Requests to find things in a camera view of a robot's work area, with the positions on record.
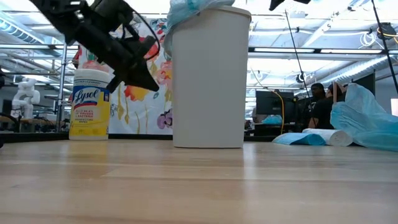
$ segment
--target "plastic bag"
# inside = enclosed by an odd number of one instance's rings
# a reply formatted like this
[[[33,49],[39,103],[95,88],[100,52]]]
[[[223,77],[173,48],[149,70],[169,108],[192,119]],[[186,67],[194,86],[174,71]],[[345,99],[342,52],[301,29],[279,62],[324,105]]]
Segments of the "plastic bag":
[[[220,6],[232,6],[235,0],[170,0],[170,11],[167,14],[168,30],[164,40],[165,52],[171,55],[172,32],[176,25],[186,21],[199,12]]]
[[[326,141],[319,134],[310,133],[286,133],[276,137],[272,142],[285,145],[326,145]]]
[[[356,144],[398,152],[398,117],[386,113],[363,86],[348,87],[346,101],[333,106],[330,122]]]
[[[283,122],[280,115],[271,115],[262,121],[263,124],[281,125]]]

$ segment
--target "ceiling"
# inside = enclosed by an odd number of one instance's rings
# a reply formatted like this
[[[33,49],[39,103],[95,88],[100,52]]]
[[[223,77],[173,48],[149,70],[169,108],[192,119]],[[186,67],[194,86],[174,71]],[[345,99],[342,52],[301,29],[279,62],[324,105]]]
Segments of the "ceiling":
[[[285,0],[275,11],[270,12],[271,0],[235,0],[235,7],[246,9],[252,13],[252,24],[249,45],[253,47],[293,47],[286,19],[285,10],[289,13],[290,26],[293,28],[294,42],[297,47],[328,48],[328,49],[381,49],[382,42],[375,38],[377,22],[374,17],[370,0],[312,0],[308,5],[292,0]],[[143,15],[159,14],[165,17],[170,9],[170,0],[126,0],[136,11]],[[361,2],[354,11],[348,6]],[[396,0],[376,0],[377,9],[382,22],[391,22],[398,27],[398,14],[392,10]],[[2,0],[0,10],[3,15],[20,24],[28,32],[43,38],[53,37],[62,41],[63,37],[38,12],[29,0]],[[371,35],[366,35],[373,28]],[[23,41],[0,31],[2,43],[23,43]],[[396,49],[394,39],[387,42],[390,49]],[[37,57],[46,57],[36,53]],[[328,75],[352,66],[357,62],[365,62],[376,58],[375,55],[300,55],[303,71],[311,74],[310,83],[324,80]],[[294,54],[249,54],[248,85],[257,85],[260,78],[262,85],[302,86],[296,83],[296,74],[300,73],[299,64]],[[35,62],[51,67],[43,60]]]

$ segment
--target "man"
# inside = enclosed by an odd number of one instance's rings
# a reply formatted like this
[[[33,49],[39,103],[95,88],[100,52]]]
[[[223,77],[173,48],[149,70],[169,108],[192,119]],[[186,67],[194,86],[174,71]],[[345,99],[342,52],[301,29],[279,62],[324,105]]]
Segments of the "man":
[[[337,89],[337,98],[343,95],[340,87]],[[330,114],[333,107],[333,84],[328,87],[326,98],[316,103],[313,109],[309,128],[317,129],[334,129],[330,124]]]
[[[308,128],[308,123],[310,122],[312,109],[316,103],[320,100],[326,98],[325,87],[321,83],[315,83],[311,86],[312,98],[304,105],[302,110],[302,124],[303,129]]]

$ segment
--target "light blue plastic sheet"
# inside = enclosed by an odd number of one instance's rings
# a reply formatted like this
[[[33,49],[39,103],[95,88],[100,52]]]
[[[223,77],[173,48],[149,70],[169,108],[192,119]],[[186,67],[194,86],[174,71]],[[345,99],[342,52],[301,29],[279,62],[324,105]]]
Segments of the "light blue plastic sheet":
[[[276,137],[273,143],[285,145],[324,146],[326,141],[319,134],[286,133]]]
[[[333,106],[330,122],[356,144],[398,152],[398,117],[386,113],[363,86],[348,87],[346,101]]]
[[[171,55],[173,29],[181,22],[197,15],[199,12],[220,6],[232,6],[235,0],[170,0],[170,11],[167,14],[168,31],[165,36],[165,52]]]
[[[281,125],[283,119],[280,115],[273,115],[268,116],[266,119],[262,121],[263,124],[274,124],[274,125]]]

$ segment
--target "pole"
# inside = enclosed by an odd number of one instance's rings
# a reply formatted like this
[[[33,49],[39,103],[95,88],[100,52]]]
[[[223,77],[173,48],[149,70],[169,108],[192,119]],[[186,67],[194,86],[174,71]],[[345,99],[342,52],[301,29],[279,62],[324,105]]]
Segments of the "pole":
[[[65,80],[65,70],[67,68],[67,51],[68,44],[63,44],[63,52],[62,52],[62,68],[61,68],[61,76],[60,76],[60,93],[58,94],[58,112],[57,112],[57,132],[61,131],[61,121],[63,115],[63,83]]]

